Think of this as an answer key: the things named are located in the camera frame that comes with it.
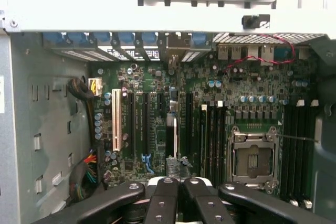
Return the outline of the blue slot latch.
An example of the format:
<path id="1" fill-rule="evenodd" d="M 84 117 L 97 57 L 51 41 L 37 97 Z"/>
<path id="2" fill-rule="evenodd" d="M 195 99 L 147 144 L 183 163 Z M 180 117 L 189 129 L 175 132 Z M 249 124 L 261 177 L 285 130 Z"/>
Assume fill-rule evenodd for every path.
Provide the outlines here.
<path id="1" fill-rule="evenodd" d="M 147 172 L 150 173 L 150 174 L 154 174 L 154 170 L 151 167 L 151 158 L 152 158 L 151 154 L 142 154 L 141 155 L 142 163 L 145 164 Z"/>

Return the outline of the metal CPU socket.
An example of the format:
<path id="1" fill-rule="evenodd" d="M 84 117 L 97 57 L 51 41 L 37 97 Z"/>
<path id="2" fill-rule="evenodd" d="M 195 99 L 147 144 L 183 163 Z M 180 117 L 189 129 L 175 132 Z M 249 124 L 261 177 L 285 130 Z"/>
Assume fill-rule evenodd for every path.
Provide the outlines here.
<path id="1" fill-rule="evenodd" d="M 275 126 L 257 132 L 233 126 L 227 141 L 227 180 L 273 194 L 279 184 L 279 137 Z"/>

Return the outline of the black long expansion slot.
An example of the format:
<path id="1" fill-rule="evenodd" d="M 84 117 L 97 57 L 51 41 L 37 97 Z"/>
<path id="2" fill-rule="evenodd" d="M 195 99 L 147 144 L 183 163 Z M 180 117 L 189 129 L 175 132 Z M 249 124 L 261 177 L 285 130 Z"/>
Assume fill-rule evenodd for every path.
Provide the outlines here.
<path id="1" fill-rule="evenodd" d="M 190 147 L 192 137 L 192 113 L 193 113 L 193 95 L 191 93 L 186 94 L 186 147 Z"/>
<path id="2" fill-rule="evenodd" d="M 150 153 L 150 98 L 148 93 L 142 94 L 142 141 L 143 156 Z"/>
<path id="3" fill-rule="evenodd" d="M 129 93 L 129 136 L 130 136 L 130 150 L 132 158 L 135 157 L 135 99 L 134 94 Z"/>

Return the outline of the white expansion slot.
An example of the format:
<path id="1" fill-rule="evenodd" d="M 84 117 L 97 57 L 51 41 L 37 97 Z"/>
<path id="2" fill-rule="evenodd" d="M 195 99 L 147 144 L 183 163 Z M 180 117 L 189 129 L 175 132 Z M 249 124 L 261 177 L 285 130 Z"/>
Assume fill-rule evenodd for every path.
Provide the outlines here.
<path id="1" fill-rule="evenodd" d="M 121 149 L 121 89 L 112 89 L 112 150 L 119 152 Z"/>

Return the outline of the black short expansion slot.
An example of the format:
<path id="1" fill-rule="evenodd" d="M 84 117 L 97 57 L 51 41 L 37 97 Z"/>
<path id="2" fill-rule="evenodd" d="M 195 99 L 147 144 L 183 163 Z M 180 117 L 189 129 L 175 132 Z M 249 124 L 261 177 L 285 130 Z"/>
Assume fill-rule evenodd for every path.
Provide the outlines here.
<path id="1" fill-rule="evenodd" d="M 165 97 L 163 93 L 157 94 L 157 107 L 159 112 L 165 111 Z"/>

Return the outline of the thin socket locking lever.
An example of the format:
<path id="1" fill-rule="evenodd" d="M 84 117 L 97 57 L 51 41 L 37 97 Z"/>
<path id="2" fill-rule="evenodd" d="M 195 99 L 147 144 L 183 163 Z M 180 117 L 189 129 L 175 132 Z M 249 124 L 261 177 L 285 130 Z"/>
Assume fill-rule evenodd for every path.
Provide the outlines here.
<path id="1" fill-rule="evenodd" d="M 275 136 L 289 138 L 289 139 L 293 139 L 293 140 L 311 141 L 311 142 L 314 142 L 314 143 L 319 143 L 320 142 L 319 140 L 316 140 L 314 138 L 309 138 L 309 137 L 291 136 L 291 135 L 284 135 L 284 134 L 279 134 L 279 133 L 276 133 Z"/>

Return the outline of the green motherboard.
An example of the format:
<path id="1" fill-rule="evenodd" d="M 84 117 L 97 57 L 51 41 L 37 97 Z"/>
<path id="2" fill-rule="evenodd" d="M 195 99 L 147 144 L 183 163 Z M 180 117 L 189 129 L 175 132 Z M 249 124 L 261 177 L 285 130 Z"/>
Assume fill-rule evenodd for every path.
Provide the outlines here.
<path id="1" fill-rule="evenodd" d="M 200 175 L 201 105 L 207 104 L 205 178 L 214 187 L 227 180 L 227 141 L 233 126 L 257 132 L 275 126 L 279 134 L 314 138 L 319 108 L 313 59 L 275 65 L 253 59 L 228 62 L 216 55 L 181 62 L 181 154 L 191 164 L 191 176 Z M 134 180 L 147 183 L 166 174 L 166 115 L 170 77 L 166 64 L 116 62 L 94 66 L 102 78 L 102 96 L 94 101 L 95 138 L 100 145 L 98 179 L 107 187 Z M 112 150 L 112 89 L 121 89 L 121 149 Z M 135 157 L 129 136 L 129 93 L 135 99 Z M 150 153 L 154 174 L 142 163 L 142 94 L 150 98 Z M 157 94 L 165 97 L 165 111 L 157 109 Z M 193 95 L 192 137 L 186 147 L 186 94 Z M 314 142 L 279 137 L 279 184 L 274 195 L 303 208 L 312 207 L 311 159 Z"/>

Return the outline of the white power connector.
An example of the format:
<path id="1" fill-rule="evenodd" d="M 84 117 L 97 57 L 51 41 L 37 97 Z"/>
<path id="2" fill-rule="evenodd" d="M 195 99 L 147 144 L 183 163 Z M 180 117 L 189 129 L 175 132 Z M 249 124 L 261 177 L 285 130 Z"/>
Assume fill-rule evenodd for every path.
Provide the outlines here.
<path id="1" fill-rule="evenodd" d="M 88 87 L 94 94 L 94 96 L 99 97 L 102 96 L 102 78 L 89 78 L 88 79 Z"/>

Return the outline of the open black PC case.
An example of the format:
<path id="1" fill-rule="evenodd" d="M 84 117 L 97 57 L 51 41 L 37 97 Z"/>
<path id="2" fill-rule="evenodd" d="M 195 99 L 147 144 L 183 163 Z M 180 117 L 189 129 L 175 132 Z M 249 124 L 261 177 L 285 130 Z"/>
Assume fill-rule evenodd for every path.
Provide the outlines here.
<path id="1" fill-rule="evenodd" d="M 98 179 L 96 96 L 88 79 L 103 63 L 167 65 L 170 32 L 182 34 L 183 59 L 192 62 L 211 54 L 233 63 L 316 61 L 314 139 L 320 142 L 311 159 L 312 207 L 285 202 L 336 221 L 336 0 L 0 0 L 0 224 L 32 224 L 118 186 Z M 142 183 L 149 199 L 163 177 L 172 178 L 126 182 Z M 213 195 L 235 183 L 214 187 L 192 177 Z M 203 224 L 178 182 L 175 224 Z M 235 224 L 270 222 L 223 204 Z"/>

